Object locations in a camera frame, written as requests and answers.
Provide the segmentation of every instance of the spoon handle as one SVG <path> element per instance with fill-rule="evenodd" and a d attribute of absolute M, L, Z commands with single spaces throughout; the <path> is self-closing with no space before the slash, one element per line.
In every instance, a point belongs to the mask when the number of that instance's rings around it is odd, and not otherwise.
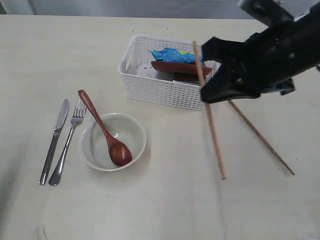
<path fill-rule="evenodd" d="M 108 142 L 111 144 L 110 141 L 112 141 L 114 139 L 114 137 L 106 129 L 103 121 L 101 120 L 101 118 L 100 118 L 100 116 L 99 116 L 99 114 L 98 114 L 93 102 L 91 101 L 91 99 L 88 96 L 88 94 L 86 93 L 86 91 L 81 89 L 81 90 L 78 91 L 78 95 L 81 98 L 81 100 L 84 103 L 84 105 L 86 105 L 87 109 L 90 111 L 90 113 L 92 114 L 94 119 L 100 125 L 100 127 L 102 128 L 102 131 L 103 131 L 104 135 L 106 136 Z"/>

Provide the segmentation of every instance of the white basket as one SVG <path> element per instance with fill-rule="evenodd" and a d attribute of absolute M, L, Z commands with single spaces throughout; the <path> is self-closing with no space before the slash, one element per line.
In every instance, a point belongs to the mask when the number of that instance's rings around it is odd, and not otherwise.
<path fill-rule="evenodd" d="M 118 67 L 127 96 L 154 104 L 202 110 L 204 104 L 200 98 L 199 85 L 173 82 L 172 73 L 158 72 L 152 68 L 151 61 L 155 59 L 150 51 L 164 48 L 193 51 L 191 41 L 139 34 L 133 36 Z M 213 71 L 217 69 L 216 62 L 211 62 L 209 65 Z"/>

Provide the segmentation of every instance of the table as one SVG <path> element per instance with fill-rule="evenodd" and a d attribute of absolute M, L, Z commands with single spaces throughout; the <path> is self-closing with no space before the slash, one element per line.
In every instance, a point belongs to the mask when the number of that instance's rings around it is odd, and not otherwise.
<path fill-rule="evenodd" d="M 236 100 L 296 172 L 289 173 L 226 102 L 212 105 L 227 179 L 220 180 L 204 111 L 128 99 L 117 72 L 135 34 L 244 41 L 255 20 L 0 16 L 0 239 L 283 240 L 320 237 L 320 89 L 311 69 L 297 91 Z M 85 89 L 99 113 L 137 118 L 141 159 L 118 172 L 79 154 L 88 112 L 71 142 L 60 185 L 38 184 L 63 99 L 69 117 Z"/>

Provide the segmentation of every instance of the knife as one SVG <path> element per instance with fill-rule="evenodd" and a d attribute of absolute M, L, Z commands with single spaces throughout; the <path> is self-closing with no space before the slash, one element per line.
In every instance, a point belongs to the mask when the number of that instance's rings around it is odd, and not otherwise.
<path fill-rule="evenodd" d="M 59 113 L 58 120 L 56 121 L 53 137 L 52 137 L 51 144 L 50 144 L 50 147 L 49 147 L 49 151 L 48 151 L 48 154 L 47 154 L 45 162 L 44 162 L 44 166 L 43 166 L 43 169 L 42 169 L 41 177 L 40 177 L 40 180 L 39 180 L 39 184 L 40 185 L 45 185 L 46 184 L 46 181 L 47 181 L 47 178 L 48 178 L 48 174 L 49 174 L 49 170 L 50 170 L 51 163 L 52 163 L 52 159 L 54 158 L 54 154 L 55 154 L 58 138 L 60 136 L 62 128 L 65 125 L 65 121 L 66 121 L 66 118 L 68 116 L 68 111 L 69 111 L 69 101 L 68 101 L 68 99 L 65 99 L 63 101 L 63 104 L 62 104 L 62 107 L 61 107 L 61 110 L 60 110 L 60 113 Z"/>

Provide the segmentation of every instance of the wooden chopstick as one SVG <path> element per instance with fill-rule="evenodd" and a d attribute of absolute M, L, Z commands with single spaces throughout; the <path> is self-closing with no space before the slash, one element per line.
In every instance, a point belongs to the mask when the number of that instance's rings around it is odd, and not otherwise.
<path fill-rule="evenodd" d="M 194 50 L 194 54 L 195 54 L 196 71 L 198 73 L 198 78 L 199 78 L 200 84 L 203 87 L 206 84 L 206 82 L 205 82 L 204 73 L 202 71 L 202 67 L 201 67 L 201 63 L 200 63 L 200 59 L 199 59 L 198 45 L 197 45 L 196 41 L 193 41 L 192 44 L 193 44 L 193 50 Z M 221 152 L 220 152 L 220 148 L 219 148 L 219 144 L 218 144 L 218 139 L 217 139 L 216 130 L 215 130 L 215 122 L 214 122 L 214 118 L 212 116 L 211 107 L 208 103 L 205 103 L 204 107 L 205 107 L 206 115 L 208 118 L 208 123 L 209 123 L 210 131 L 211 131 L 211 136 L 212 136 L 212 140 L 213 140 L 213 145 L 214 145 L 215 154 L 217 157 L 217 162 L 218 162 L 220 174 L 221 174 L 221 179 L 224 180 L 224 179 L 226 179 L 226 172 L 225 172 L 225 167 L 224 167 L 224 163 L 222 160 L 222 156 L 221 156 Z"/>
<path fill-rule="evenodd" d="M 295 172 L 288 166 L 288 164 L 282 159 L 282 157 L 276 152 L 276 150 L 270 145 L 270 143 L 265 139 L 265 137 L 259 132 L 258 129 L 249 121 L 249 119 L 243 114 L 243 112 L 238 108 L 238 106 L 231 100 L 228 103 L 234 108 L 234 110 L 242 117 L 242 119 L 249 125 L 249 127 L 254 131 L 254 133 L 260 138 L 260 140 L 266 145 L 266 147 L 273 153 L 273 155 L 283 164 L 283 166 L 292 174 Z"/>

